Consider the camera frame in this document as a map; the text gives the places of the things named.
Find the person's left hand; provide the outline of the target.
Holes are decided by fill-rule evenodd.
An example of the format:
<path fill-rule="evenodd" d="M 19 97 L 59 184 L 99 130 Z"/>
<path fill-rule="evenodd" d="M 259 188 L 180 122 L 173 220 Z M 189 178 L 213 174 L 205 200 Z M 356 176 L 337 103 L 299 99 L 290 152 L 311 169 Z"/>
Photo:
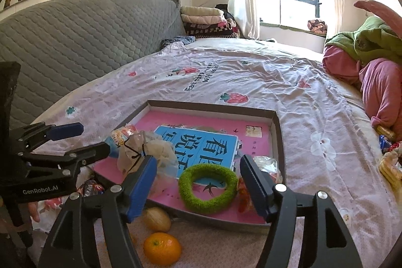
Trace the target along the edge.
<path fill-rule="evenodd" d="M 38 202 L 28 203 L 28 210 L 29 210 L 29 215 L 32 218 L 32 220 L 39 223 L 40 217 L 39 217 L 39 211 L 38 211 Z"/>

